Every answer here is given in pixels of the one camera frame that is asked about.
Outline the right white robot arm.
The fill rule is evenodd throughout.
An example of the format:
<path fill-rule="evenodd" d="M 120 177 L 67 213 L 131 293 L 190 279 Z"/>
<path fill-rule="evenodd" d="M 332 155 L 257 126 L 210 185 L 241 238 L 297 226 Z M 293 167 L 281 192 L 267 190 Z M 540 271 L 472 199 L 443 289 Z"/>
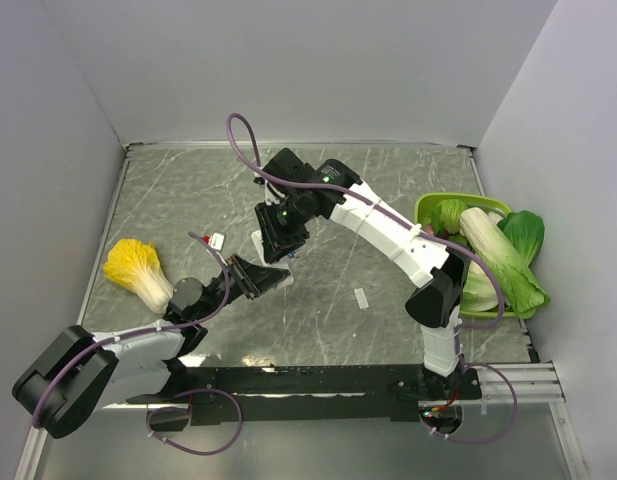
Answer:
<path fill-rule="evenodd" d="M 436 398 L 450 396 L 460 384 L 459 307 L 468 257 L 428 239 L 339 160 L 313 168 L 284 148 L 263 172 L 266 199 L 255 207 L 262 261 L 280 263 L 296 252 L 309 238 L 307 223 L 317 217 L 366 240 L 413 283 L 405 309 L 421 326 L 425 387 Z"/>

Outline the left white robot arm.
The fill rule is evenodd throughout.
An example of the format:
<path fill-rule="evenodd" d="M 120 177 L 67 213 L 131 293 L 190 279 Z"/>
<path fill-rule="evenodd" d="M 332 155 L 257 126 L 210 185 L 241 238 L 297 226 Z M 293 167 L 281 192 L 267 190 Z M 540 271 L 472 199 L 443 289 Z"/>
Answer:
<path fill-rule="evenodd" d="M 208 284 L 194 277 L 179 280 L 164 316 L 143 328 L 104 333 L 66 328 L 14 383 L 13 398 L 55 439 L 109 404 L 141 396 L 177 400 L 186 387 L 181 359 L 208 333 L 201 320 L 239 297 L 254 300 L 293 280 L 285 261 L 260 266 L 233 254 L 225 265 Z"/>

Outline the white battery cover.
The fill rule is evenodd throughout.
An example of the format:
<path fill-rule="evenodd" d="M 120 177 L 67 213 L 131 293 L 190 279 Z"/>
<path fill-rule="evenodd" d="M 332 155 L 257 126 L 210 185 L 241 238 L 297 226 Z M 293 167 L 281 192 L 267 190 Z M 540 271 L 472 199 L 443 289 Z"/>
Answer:
<path fill-rule="evenodd" d="M 369 308 L 367 297 L 362 288 L 356 288 L 354 290 L 354 295 L 360 310 L 366 310 Z"/>

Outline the white remote control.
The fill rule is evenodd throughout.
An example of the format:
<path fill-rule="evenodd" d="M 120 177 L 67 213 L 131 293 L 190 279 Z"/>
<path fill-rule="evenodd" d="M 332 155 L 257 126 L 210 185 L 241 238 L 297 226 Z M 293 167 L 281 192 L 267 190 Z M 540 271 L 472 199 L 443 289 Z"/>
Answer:
<path fill-rule="evenodd" d="M 287 277 L 285 277 L 281 282 L 276 284 L 273 287 L 273 289 L 274 290 L 281 290 L 281 289 L 284 289 L 284 288 L 287 288 L 288 286 L 290 286 L 294 282 L 294 276 L 293 276 L 292 271 L 291 271 L 291 263 L 292 263 L 291 258 L 288 257 L 288 256 L 285 256 L 285 257 L 283 257 L 279 261 L 276 261 L 274 263 L 269 263 L 264 258 L 264 246 L 263 246 L 263 240 L 262 240 L 262 233 L 261 233 L 261 231 L 260 230 L 255 230 L 251 234 L 251 239 L 253 241 L 253 244 L 255 246 L 255 249 L 257 251 L 259 259 L 260 259 L 260 261 L 261 261 L 261 263 L 262 263 L 262 265 L 264 267 L 272 267 L 272 268 L 275 268 L 275 269 L 286 270 L 289 273 L 289 275 Z"/>

